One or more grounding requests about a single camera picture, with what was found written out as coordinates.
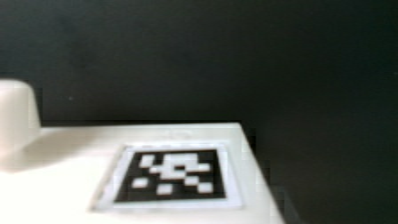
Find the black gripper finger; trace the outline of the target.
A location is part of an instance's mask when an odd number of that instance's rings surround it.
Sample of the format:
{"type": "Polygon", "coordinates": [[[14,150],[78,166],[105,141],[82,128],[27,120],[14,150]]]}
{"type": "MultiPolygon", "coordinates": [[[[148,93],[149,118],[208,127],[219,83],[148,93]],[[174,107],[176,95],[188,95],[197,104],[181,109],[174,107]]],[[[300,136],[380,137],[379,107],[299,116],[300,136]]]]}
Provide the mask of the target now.
{"type": "Polygon", "coordinates": [[[32,86],[20,80],[0,79],[0,172],[18,163],[39,132],[32,86]]]}

